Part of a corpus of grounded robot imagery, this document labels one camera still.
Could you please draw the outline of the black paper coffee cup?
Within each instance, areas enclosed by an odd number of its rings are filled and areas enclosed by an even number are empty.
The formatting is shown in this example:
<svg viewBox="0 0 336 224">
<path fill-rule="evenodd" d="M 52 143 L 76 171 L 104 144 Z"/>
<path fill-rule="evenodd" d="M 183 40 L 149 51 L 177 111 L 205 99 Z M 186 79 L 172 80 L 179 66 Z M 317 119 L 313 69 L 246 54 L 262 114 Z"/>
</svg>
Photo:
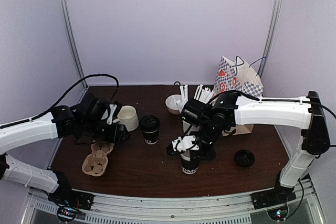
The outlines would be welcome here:
<svg viewBox="0 0 336 224">
<path fill-rule="evenodd" d="M 159 131 L 160 131 L 160 128 L 158 130 L 152 131 L 152 132 L 144 132 L 144 131 L 141 130 L 145 142 L 149 145 L 153 145 L 153 144 L 158 142 Z"/>
<path fill-rule="evenodd" d="M 193 175 L 198 171 L 200 160 L 191 159 L 189 154 L 183 153 L 181 157 L 181 170 L 187 175 Z"/>
</svg>

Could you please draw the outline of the black plastic cup lid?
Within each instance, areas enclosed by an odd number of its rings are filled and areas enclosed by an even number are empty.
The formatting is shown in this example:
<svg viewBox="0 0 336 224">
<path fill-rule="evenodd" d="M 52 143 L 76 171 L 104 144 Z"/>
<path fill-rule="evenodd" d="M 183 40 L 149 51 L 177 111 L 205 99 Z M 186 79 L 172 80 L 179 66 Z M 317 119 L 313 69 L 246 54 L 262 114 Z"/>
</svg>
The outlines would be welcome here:
<svg viewBox="0 0 336 224">
<path fill-rule="evenodd" d="M 145 115 L 139 120 L 139 127 L 144 132 L 156 131 L 160 128 L 161 122 L 157 116 Z"/>
<path fill-rule="evenodd" d="M 248 168 L 255 162 L 255 156 L 248 150 L 238 150 L 235 153 L 234 161 L 239 167 Z"/>
</svg>

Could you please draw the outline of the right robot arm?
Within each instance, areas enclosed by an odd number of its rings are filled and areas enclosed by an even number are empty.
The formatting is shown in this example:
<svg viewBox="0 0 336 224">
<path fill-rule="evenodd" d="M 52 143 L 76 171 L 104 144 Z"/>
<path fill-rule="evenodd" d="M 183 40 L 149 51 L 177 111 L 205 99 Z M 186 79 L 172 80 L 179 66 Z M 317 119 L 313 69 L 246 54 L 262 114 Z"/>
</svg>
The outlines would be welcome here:
<svg viewBox="0 0 336 224">
<path fill-rule="evenodd" d="M 289 196 L 311 162 L 332 146 L 324 111 L 317 92 L 298 98 L 253 97 L 241 91 L 224 91 L 207 103 L 190 99 L 181 117 L 199 131 L 183 134 L 167 147 L 169 155 L 189 152 L 192 159 L 212 160 L 209 154 L 223 131 L 238 125 L 283 125 L 301 129 L 299 146 L 280 171 L 278 185 L 269 192 L 272 203 L 279 204 Z"/>
</svg>

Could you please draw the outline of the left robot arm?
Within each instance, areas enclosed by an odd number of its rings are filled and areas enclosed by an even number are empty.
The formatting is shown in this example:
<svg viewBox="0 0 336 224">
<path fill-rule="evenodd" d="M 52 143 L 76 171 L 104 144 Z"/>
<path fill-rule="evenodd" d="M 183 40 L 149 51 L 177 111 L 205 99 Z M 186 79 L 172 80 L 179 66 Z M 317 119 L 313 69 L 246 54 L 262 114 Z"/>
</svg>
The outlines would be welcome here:
<svg viewBox="0 0 336 224">
<path fill-rule="evenodd" d="M 1 179 L 41 189 L 55 194 L 64 205 L 71 205 L 76 197 L 67 177 L 60 172 L 43 170 L 21 162 L 8 155 L 8 151 L 42 140 L 82 136 L 97 141 L 122 144 L 130 134 L 125 125 L 115 122 L 121 110 L 121 103 L 107 101 L 93 94 L 87 94 L 80 103 L 68 107 L 60 105 L 61 100 L 78 84 L 88 78 L 117 77 L 107 73 L 89 74 L 72 86 L 46 111 L 12 123 L 1 125 Z"/>
</svg>

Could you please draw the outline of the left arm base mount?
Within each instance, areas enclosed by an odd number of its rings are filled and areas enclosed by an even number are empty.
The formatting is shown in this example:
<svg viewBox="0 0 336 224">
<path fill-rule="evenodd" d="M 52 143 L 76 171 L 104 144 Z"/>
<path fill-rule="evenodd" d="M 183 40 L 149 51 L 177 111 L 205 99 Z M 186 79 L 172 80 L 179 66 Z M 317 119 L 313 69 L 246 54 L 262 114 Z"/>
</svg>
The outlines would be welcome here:
<svg viewBox="0 0 336 224">
<path fill-rule="evenodd" d="M 53 202 L 58 208 L 56 210 L 56 217 L 62 223 L 69 223 L 76 218 L 84 218 L 85 211 L 91 210 L 94 195 L 73 190 L 70 196 L 60 196 L 52 193 L 45 194 L 48 200 Z"/>
</svg>

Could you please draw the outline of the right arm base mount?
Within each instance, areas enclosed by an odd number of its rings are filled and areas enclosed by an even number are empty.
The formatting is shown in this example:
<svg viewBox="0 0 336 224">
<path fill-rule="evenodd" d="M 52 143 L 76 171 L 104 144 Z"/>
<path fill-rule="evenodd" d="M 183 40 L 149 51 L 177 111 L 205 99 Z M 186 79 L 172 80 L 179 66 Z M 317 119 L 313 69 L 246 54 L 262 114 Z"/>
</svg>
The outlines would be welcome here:
<svg viewBox="0 0 336 224">
<path fill-rule="evenodd" d="M 295 200 L 293 192 L 275 192 L 274 189 L 251 194 L 254 209 L 266 209 L 268 217 L 273 221 L 284 221 L 289 215 L 288 202 Z"/>
</svg>

